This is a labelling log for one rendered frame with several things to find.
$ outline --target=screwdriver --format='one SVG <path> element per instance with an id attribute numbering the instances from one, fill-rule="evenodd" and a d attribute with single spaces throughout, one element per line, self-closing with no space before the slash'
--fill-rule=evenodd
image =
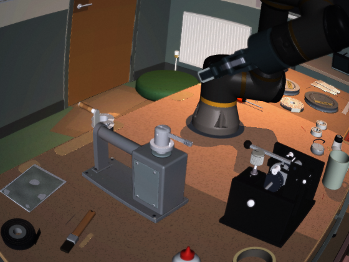
<path id="1" fill-rule="evenodd" d="M 259 105 L 253 104 L 253 103 L 247 101 L 246 99 L 240 99 L 240 98 L 238 98 L 237 101 L 239 101 L 240 103 L 247 102 L 247 103 L 250 103 L 250 104 L 252 104 L 252 105 L 255 105 L 256 107 L 260 107 Z"/>

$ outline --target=green floor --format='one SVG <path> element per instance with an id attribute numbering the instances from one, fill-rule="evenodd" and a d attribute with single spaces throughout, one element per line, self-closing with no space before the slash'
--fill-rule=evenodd
<path id="1" fill-rule="evenodd" d="M 136 81 L 125 85 L 135 88 Z M 0 174 L 73 139 L 50 130 L 72 107 L 0 139 Z"/>

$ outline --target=red cap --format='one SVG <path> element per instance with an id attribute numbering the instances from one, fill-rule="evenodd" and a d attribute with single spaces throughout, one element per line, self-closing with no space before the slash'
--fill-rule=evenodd
<path id="1" fill-rule="evenodd" d="M 194 256 L 195 256 L 195 252 L 191 250 L 189 246 L 186 248 L 186 250 L 181 251 L 182 260 L 190 261 L 190 260 L 193 260 Z"/>

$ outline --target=green cup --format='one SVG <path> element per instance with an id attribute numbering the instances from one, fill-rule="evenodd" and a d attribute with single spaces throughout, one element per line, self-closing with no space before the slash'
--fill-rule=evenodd
<path id="1" fill-rule="evenodd" d="M 342 186 L 349 169 L 349 155 L 341 150 L 332 150 L 328 157 L 322 183 L 328 189 L 336 190 Z"/>

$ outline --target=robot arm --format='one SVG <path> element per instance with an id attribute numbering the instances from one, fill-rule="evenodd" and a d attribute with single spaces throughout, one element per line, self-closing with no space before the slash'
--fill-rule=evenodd
<path id="1" fill-rule="evenodd" d="M 273 74 L 349 47 L 349 17 L 330 0 L 262 2 L 280 10 L 297 6 L 302 17 L 253 34 L 248 39 L 247 49 L 236 51 L 199 71 L 202 83 L 256 68 Z"/>

